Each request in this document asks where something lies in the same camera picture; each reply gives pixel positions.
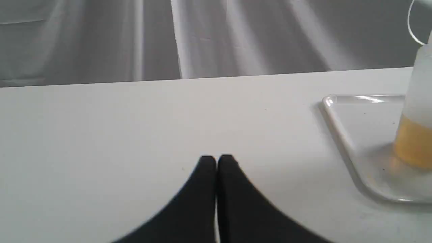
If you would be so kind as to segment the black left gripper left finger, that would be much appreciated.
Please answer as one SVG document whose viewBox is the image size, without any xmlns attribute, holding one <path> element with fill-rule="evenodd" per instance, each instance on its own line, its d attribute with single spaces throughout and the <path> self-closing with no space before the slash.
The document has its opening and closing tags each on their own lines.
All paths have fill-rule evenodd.
<svg viewBox="0 0 432 243">
<path fill-rule="evenodd" d="M 214 243 L 217 163 L 202 156 L 181 190 L 118 243 Z"/>
</svg>

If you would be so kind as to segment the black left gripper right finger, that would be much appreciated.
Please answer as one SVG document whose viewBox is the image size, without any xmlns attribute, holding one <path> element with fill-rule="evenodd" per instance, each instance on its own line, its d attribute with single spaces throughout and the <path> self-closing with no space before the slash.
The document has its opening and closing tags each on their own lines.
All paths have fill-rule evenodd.
<svg viewBox="0 0 432 243">
<path fill-rule="evenodd" d="M 217 217 L 221 243 L 327 242 L 273 206 L 230 154 L 218 160 Z"/>
</svg>

